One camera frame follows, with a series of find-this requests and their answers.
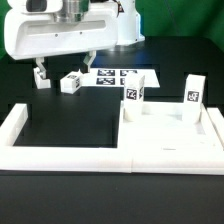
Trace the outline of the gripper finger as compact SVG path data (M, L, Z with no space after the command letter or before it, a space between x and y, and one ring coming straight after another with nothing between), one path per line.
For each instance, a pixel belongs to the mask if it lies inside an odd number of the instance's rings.
M36 65L37 67L39 68L39 72L38 74L43 78L45 79L46 78L46 69L43 65L44 63L44 58L43 57L39 57L39 58L36 58L35 59L35 62L36 62Z
M91 65L96 58L96 51L89 51L86 53L86 56L83 60L83 72L89 73Z

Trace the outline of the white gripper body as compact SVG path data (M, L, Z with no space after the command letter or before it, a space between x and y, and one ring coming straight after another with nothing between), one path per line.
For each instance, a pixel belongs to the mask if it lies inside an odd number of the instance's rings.
M52 14L11 9L5 17L4 43L15 60L81 53L115 46L117 28L117 12L109 8L92 8L78 23L56 23Z

